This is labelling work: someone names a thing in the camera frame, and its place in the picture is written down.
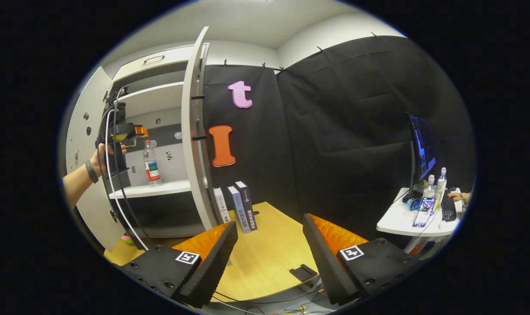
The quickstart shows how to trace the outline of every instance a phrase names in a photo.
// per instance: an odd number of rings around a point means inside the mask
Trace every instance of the black wristband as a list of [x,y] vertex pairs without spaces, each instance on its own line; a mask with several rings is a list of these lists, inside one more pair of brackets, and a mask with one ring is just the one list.
[[90,160],[87,160],[84,165],[87,167],[88,175],[90,176],[92,182],[95,184],[98,181],[98,176],[96,175],[96,171],[92,167],[92,164],[90,163]]

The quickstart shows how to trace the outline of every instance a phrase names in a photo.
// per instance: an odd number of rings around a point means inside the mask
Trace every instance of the white bottle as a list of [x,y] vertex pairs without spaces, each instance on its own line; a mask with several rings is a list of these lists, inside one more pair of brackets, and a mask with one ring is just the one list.
[[154,144],[150,140],[145,141],[143,150],[143,161],[145,162],[145,171],[149,185],[158,186],[162,183],[160,173],[158,172],[157,158],[154,154]]
[[436,193],[436,188],[434,187],[434,175],[430,175],[429,176],[429,186],[425,188],[425,191],[423,191],[422,198],[424,198],[424,197],[428,197],[428,198],[434,197],[435,193]]
[[440,203],[442,202],[442,199],[444,198],[443,193],[446,191],[446,184],[447,184],[446,168],[442,168],[442,175],[438,179],[438,183],[436,185],[436,193],[434,194],[434,197],[436,198],[436,205],[434,207],[435,210],[439,209]]

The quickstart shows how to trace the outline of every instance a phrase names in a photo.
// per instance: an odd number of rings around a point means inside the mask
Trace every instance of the red bottle label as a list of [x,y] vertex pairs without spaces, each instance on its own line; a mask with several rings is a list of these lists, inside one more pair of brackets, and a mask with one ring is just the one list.
[[158,173],[158,165],[156,161],[145,162],[145,170],[149,181],[160,179],[160,173]]

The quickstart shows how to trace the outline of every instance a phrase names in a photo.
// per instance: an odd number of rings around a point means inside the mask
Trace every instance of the white cabinet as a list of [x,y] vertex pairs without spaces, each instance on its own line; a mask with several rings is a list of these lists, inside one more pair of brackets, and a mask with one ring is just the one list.
[[[217,224],[211,208],[211,201],[205,192],[210,183],[210,179],[209,183],[207,183],[207,176],[203,169],[204,163],[202,159],[205,156],[200,152],[202,147],[200,143],[192,140],[192,136],[198,132],[194,128],[194,121],[201,116],[201,113],[193,113],[190,109],[193,102],[191,96],[196,95],[198,92],[197,86],[201,85],[197,77],[201,66],[204,66],[204,57],[206,57],[206,52],[209,48],[209,44],[203,44],[202,42],[206,30],[207,27],[203,29],[194,45],[157,52],[124,64],[113,79],[102,68],[99,68],[81,92],[73,109],[67,131],[66,165],[67,173],[70,173],[89,159],[95,150],[94,143],[99,132],[101,115],[105,106],[105,95],[108,92],[111,94],[112,90],[119,89],[122,84],[127,84],[127,82],[139,82],[138,80],[161,75],[159,72],[147,70],[170,64],[181,65],[181,63],[184,63],[185,65],[182,65],[182,70],[185,71],[183,82],[145,86],[143,90],[135,91],[119,98],[120,102],[126,103],[126,119],[150,116],[150,113],[161,113],[173,108],[177,108],[178,114],[181,113],[182,147],[184,149],[189,148],[189,152],[184,152],[186,160],[183,161],[182,159],[181,163],[185,164],[182,167],[187,169],[188,179],[163,183],[159,187],[141,185],[124,188],[127,198],[150,198],[151,196],[191,191],[196,207],[193,211],[197,211],[201,222],[192,226],[171,227],[171,230],[181,231],[181,235],[188,235],[189,231],[193,231],[192,235],[196,235],[202,229],[209,230]],[[83,116],[87,112],[89,113],[89,119],[85,120]],[[91,128],[88,136],[87,127]],[[104,183],[100,179],[87,189],[78,201],[77,208],[87,228],[103,247],[111,251],[125,232],[125,229],[119,221],[116,222],[111,216],[110,211],[113,209],[108,197],[112,202],[115,199],[117,199],[116,201],[121,199],[121,202],[123,202],[121,190],[108,195],[105,191]]]
[[[71,115],[67,130],[66,165],[71,173],[90,159],[96,148],[94,142],[99,132],[101,115],[104,110],[103,96],[113,85],[111,78],[102,68],[98,68],[84,86]],[[103,247],[111,251],[125,229],[113,220],[112,210],[101,179],[92,184],[77,202],[77,209],[88,229]]]
[[183,82],[164,84],[125,95],[119,98],[119,101],[127,104],[125,118],[128,118],[147,112],[180,107],[182,89]]
[[[165,50],[163,52],[156,52],[143,58],[139,58],[119,68],[113,81],[121,80],[125,77],[146,71],[151,68],[166,66],[174,63],[187,62],[193,52],[193,45],[182,46]],[[204,50],[201,52],[200,58],[203,57]]]

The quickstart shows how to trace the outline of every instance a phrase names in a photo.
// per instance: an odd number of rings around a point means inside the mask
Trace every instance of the white side table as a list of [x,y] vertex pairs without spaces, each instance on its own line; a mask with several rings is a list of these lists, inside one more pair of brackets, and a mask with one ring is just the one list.
[[[463,212],[461,201],[454,202],[455,211],[457,212],[457,218],[455,221],[446,222],[442,220],[441,209],[433,214],[425,227],[413,227],[415,218],[417,217],[418,210],[411,211],[410,208],[406,207],[406,204],[401,201],[401,197],[409,188],[402,188],[395,201],[389,209],[385,212],[384,216],[378,221],[376,229],[378,231],[393,233],[395,235],[407,235],[413,237],[404,251],[411,253],[411,251],[418,244],[425,244],[426,242],[435,241],[436,239],[442,239],[446,235],[450,235],[455,231],[459,225],[459,218]],[[451,193],[461,192],[459,188]]]

